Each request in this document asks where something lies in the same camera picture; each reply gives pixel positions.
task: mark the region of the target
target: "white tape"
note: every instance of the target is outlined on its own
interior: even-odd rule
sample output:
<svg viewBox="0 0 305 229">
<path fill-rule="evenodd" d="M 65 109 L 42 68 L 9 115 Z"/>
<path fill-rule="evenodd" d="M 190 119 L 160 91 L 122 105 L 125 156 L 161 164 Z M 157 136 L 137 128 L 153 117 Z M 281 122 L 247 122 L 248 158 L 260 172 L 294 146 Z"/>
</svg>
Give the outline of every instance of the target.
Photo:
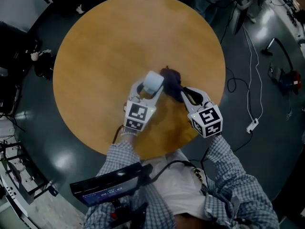
<svg viewBox="0 0 305 229">
<path fill-rule="evenodd" d="M 156 72 L 149 71 L 143 82 L 144 90 L 149 94 L 158 91 L 163 83 L 164 77 Z"/>
</svg>

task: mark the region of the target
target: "person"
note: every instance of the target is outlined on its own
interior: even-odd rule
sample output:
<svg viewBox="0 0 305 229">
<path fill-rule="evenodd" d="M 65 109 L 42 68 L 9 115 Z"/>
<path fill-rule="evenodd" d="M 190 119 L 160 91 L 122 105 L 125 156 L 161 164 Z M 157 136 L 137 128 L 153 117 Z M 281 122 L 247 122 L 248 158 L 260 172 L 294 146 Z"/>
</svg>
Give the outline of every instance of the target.
<svg viewBox="0 0 305 229">
<path fill-rule="evenodd" d="M 140 162 L 133 146 L 137 133 L 121 130 L 121 141 L 112 144 L 99 175 Z M 238 158 L 221 135 L 214 135 L 206 158 L 216 168 L 215 181 L 205 178 L 201 169 L 181 163 L 170 165 L 152 184 L 141 187 L 133 196 L 120 199 L 135 210 L 148 202 L 145 229 L 203 229 L 242 228 L 277 229 L 277 216 L 272 204 L 255 177 L 246 174 Z M 151 177 L 173 160 L 187 160 L 181 150 L 163 157 L 144 161 L 153 166 Z M 108 229 L 111 203 L 90 207 L 84 222 L 85 229 Z"/>
</svg>

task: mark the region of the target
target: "round wooden table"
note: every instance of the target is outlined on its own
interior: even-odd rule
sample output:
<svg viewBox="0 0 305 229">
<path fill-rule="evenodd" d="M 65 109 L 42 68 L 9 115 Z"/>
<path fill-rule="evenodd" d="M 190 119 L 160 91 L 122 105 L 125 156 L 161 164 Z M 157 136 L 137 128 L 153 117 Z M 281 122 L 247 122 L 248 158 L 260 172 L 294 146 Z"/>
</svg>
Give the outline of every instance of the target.
<svg viewBox="0 0 305 229">
<path fill-rule="evenodd" d="M 177 0 L 108 0 L 84 14 L 57 54 L 53 88 L 68 128 L 87 146 L 107 154 L 132 84 L 165 66 L 182 85 L 219 104 L 224 55 L 208 23 Z M 172 152 L 197 135 L 183 104 L 162 93 L 157 112 L 139 134 L 141 158 Z"/>
</svg>

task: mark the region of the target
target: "white marker cube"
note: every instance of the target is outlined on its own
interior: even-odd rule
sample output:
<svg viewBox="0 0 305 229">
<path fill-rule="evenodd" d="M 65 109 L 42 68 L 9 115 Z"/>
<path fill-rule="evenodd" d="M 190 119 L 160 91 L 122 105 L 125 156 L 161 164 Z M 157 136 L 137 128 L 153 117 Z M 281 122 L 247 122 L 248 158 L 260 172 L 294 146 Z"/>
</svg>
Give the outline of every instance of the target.
<svg viewBox="0 0 305 229">
<path fill-rule="evenodd" d="M 142 131 L 155 111 L 156 108 L 127 101 L 124 126 Z"/>
<path fill-rule="evenodd" d="M 188 114 L 188 118 L 193 128 L 204 138 L 217 134 L 223 129 L 223 117 L 217 105 Z"/>
</svg>

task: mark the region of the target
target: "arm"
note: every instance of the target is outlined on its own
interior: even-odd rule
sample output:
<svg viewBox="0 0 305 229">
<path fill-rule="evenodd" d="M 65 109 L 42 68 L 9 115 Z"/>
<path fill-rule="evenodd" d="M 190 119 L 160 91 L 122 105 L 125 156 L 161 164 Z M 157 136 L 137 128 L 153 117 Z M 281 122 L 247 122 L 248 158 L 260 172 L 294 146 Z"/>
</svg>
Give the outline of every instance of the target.
<svg viewBox="0 0 305 229">
<path fill-rule="evenodd" d="M 230 145 L 221 136 L 216 136 L 207 153 L 216 167 L 212 194 L 218 194 L 230 202 L 239 201 L 236 218 L 250 220 L 259 228 L 279 228 L 272 204 L 254 176 L 247 175 Z"/>
<path fill-rule="evenodd" d="M 124 135 L 121 142 L 112 144 L 107 152 L 106 162 L 97 174 L 98 176 L 121 169 L 140 161 L 140 157 L 133 150 L 135 136 Z M 128 203 L 129 197 L 120 199 L 122 203 Z M 99 229 L 111 228 L 111 213 L 114 212 L 114 207 L 111 203 L 103 203 L 90 207 L 84 223 L 84 229 Z"/>
</svg>

